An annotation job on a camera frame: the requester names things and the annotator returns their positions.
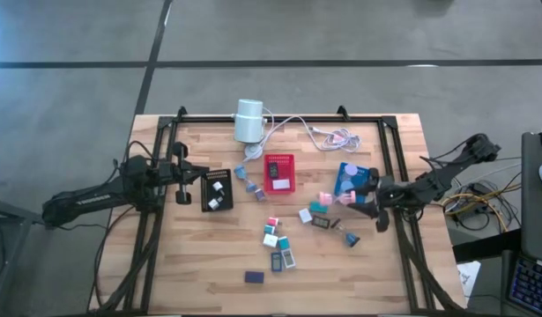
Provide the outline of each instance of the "desk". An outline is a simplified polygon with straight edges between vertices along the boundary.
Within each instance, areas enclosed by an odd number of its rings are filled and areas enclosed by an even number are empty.
[[[152,148],[157,115],[139,115],[131,140]],[[419,159],[427,146],[417,114],[397,114],[405,161],[411,178],[428,169]],[[301,123],[287,123],[272,135],[266,153],[295,156],[296,191],[291,195],[268,195],[258,203],[245,192],[242,181],[233,179],[234,208],[203,213],[200,181],[189,186],[191,205],[174,202],[176,186],[168,188],[160,234],[160,246],[152,284],[149,313],[171,314],[310,314],[310,313],[406,313],[408,300],[397,246],[394,221],[387,232],[378,233],[375,221],[342,206],[330,208],[328,217],[340,217],[361,237],[354,247],[312,225],[303,225],[298,210],[308,207],[319,191],[333,190],[341,161],[377,167],[384,174],[378,128],[368,123],[313,123],[330,131],[343,127],[363,138],[356,153],[322,152],[315,148]],[[211,169],[234,169],[243,159],[243,144],[234,141],[232,123],[179,123],[176,138],[189,147],[193,164]],[[390,141],[390,151],[394,152]],[[145,154],[133,147],[132,155]],[[261,186],[263,160],[248,162],[249,178]],[[117,217],[124,207],[113,211]],[[262,245],[267,217],[279,217],[280,235],[290,240],[297,266],[271,273],[270,250]],[[105,296],[120,283],[131,262],[137,213],[125,217],[108,237],[100,262],[100,288]],[[419,222],[427,264],[449,295],[465,306],[447,226],[441,211],[428,207]],[[245,284],[246,270],[264,271],[264,284]],[[414,283],[421,300],[419,275]],[[141,297],[137,287],[136,297]],[[90,307],[96,302],[91,300]]]

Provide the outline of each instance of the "red basket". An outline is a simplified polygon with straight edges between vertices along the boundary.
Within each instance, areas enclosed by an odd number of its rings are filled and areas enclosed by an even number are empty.
[[[290,188],[273,189],[272,181],[269,176],[269,163],[277,163],[278,178],[276,180],[289,180]],[[294,178],[294,155],[293,154],[266,154],[264,156],[264,192],[270,195],[290,194],[296,189],[296,179]]]

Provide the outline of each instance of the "gray floor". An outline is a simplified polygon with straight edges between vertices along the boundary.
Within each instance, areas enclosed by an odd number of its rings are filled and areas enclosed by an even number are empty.
[[[146,61],[163,0],[0,0],[0,62]],[[160,60],[542,58],[539,0],[183,0]],[[40,210],[57,191],[104,181],[122,156],[144,69],[0,70],[0,198]],[[432,154],[487,133],[503,157],[542,131],[542,67],[156,70],[147,114],[419,113]],[[475,166],[467,181],[512,161]],[[499,185],[519,170],[489,178]],[[509,195],[519,206],[519,193]],[[76,223],[105,224],[107,213]],[[477,235],[450,227],[455,242]],[[34,227],[5,313],[82,313],[100,229]],[[483,266],[478,293],[499,293]],[[485,299],[482,306],[490,303]]]

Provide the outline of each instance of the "computer keyboard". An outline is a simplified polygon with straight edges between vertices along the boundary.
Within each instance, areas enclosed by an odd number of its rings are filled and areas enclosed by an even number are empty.
[[[542,266],[518,257],[510,286],[510,300],[542,314]]]

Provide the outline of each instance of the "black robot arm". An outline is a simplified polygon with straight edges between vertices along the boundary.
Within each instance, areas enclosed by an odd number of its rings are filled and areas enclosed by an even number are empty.
[[[441,161],[438,158],[448,155],[464,144],[458,157],[452,161]],[[384,232],[388,229],[389,218],[385,208],[395,208],[405,214],[415,215],[432,201],[440,200],[446,191],[451,189],[453,178],[473,164],[494,161],[501,147],[493,144],[484,134],[469,137],[455,149],[437,157],[422,158],[432,171],[423,173],[415,182],[397,184],[391,176],[380,177],[378,170],[371,168],[369,179],[361,188],[352,189],[357,195],[370,195],[368,203],[352,203],[348,206],[377,218],[376,230]]]
[[[163,195],[157,194],[156,188],[171,184],[179,184],[177,203],[190,203],[186,186],[207,173],[209,168],[186,161],[188,148],[180,142],[174,144],[173,154],[178,157],[177,164],[159,160],[149,165],[150,158],[141,155],[131,157],[120,165],[119,175],[111,181],[54,195],[43,204],[43,221],[46,225],[59,226],[80,215],[125,204],[136,206],[137,211],[155,211],[164,199]]]

